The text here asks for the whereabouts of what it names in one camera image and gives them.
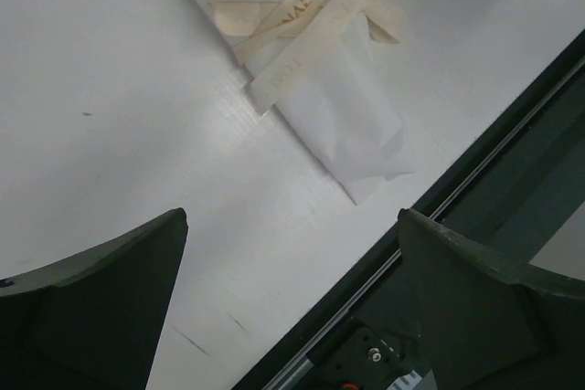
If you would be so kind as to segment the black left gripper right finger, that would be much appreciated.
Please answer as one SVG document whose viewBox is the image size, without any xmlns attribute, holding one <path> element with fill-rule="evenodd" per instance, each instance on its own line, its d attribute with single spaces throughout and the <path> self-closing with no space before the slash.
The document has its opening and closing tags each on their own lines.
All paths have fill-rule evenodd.
<svg viewBox="0 0 585 390">
<path fill-rule="evenodd" d="M 399 212 L 398 236 L 437 388 L 583 388 L 583 281 L 412 209 Z"/>
</svg>

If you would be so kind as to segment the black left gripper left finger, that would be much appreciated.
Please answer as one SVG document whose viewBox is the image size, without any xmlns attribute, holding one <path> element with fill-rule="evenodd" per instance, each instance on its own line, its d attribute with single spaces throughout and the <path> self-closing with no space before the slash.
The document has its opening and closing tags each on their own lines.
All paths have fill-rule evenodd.
<svg viewBox="0 0 585 390">
<path fill-rule="evenodd" d="M 182 208 L 1 281 L 4 389 L 144 389 L 186 246 Z"/>
</svg>

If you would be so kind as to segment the white wrapping paper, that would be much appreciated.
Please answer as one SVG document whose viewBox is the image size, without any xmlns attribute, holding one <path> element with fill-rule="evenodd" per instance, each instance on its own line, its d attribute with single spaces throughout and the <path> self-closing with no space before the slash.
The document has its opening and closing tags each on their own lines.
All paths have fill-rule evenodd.
<svg viewBox="0 0 585 390">
<path fill-rule="evenodd" d="M 371 40 L 367 19 L 357 16 L 314 69 L 271 107 L 355 202 L 413 170 L 405 126 L 375 77 Z M 289 42 L 278 39 L 244 64 L 251 80 Z"/>
</svg>

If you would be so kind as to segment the cream printed ribbon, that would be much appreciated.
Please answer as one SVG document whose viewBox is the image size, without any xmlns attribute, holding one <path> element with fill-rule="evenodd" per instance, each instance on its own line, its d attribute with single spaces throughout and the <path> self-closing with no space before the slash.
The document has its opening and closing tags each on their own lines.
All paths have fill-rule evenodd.
<svg viewBox="0 0 585 390">
<path fill-rule="evenodd" d="M 289 44 L 249 85 L 256 111 L 268 111 L 340 39 L 357 16 L 367 19 L 372 40 L 396 44 L 401 12 L 384 0 L 208 0 L 216 28 L 239 43 L 232 48 L 244 65 L 272 42 Z"/>
</svg>

